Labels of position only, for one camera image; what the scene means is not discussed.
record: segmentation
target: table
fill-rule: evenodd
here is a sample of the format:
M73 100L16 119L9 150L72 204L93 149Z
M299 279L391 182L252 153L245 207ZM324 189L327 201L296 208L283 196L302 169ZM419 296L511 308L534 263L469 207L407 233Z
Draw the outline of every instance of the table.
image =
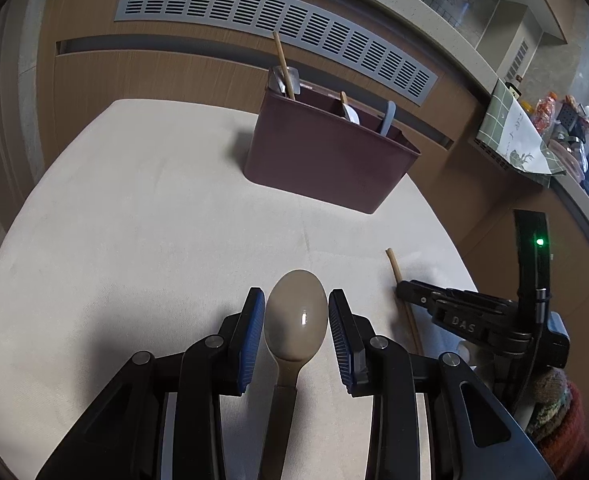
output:
M136 351L184 351L303 268L343 288L377 333L410 345L385 249L404 277L474 290L410 177L369 216L245 179L257 117L114 102L47 171L0 250L0 455L33 479ZM456 338L416 308L426 353ZM241 398L222 397L230 479L256 478L276 365L265 343ZM371 399L353 399L331 335L299 377L285 479L363 479Z

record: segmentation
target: silver bolt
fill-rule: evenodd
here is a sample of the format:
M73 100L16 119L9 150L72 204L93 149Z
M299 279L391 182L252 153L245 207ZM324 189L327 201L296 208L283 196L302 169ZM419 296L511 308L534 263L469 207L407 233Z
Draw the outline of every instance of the silver bolt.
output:
M448 366L459 366L461 362L461 358L453 352L446 352L441 359Z
M383 350L388 347L388 340L382 335L376 335L370 339L370 344L379 350Z
M150 360L150 352L141 350L132 356L132 362L136 365L145 365Z
M223 345L223 337L220 335L211 335L206 339L207 348L219 348Z

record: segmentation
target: spoon handle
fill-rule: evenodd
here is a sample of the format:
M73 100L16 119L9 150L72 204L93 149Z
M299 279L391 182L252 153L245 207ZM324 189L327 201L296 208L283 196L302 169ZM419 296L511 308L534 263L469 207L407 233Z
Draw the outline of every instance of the spoon handle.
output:
M277 384L274 387L258 480L280 480L281 478L286 462L295 402L295 386L279 386Z

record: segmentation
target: wooden chopstick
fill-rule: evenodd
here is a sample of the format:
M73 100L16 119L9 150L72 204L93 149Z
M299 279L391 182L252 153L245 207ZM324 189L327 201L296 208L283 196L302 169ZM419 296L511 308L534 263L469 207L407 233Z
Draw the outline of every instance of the wooden chopstick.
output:
M276 53L279 56L281 72L284 73L284 82L286 83L286 91L288 97L293 101L296 101L296 99L294 98L294 88L292 87L292 80L290 79L290 73L288 72L288 66L286 63L286 55L284 54L284 48L281 46L281 38L279 37L279 33L276 30L272 32L272 36L274 38L274 43L276 43Z
M396 256L394 255L394 251L390 248L386 250L385 253L388 255L389 262L392 265L394 279L397 283L402 282L403 276L401 276L401 269L399 269L399 264L397 262ZM410 325L410 332L412 332L412 339L414 341L417 354L425 355L425 352L423 351L423 343L421 343L421 336L418 333L417 320L414 317L414 311L412 311L412 307L409 306L405 301L401 300L401 298L398 298L396 295L395 298L397 298L397 301L401 304L401 307L405 310L405 314L407 315L407 320Z

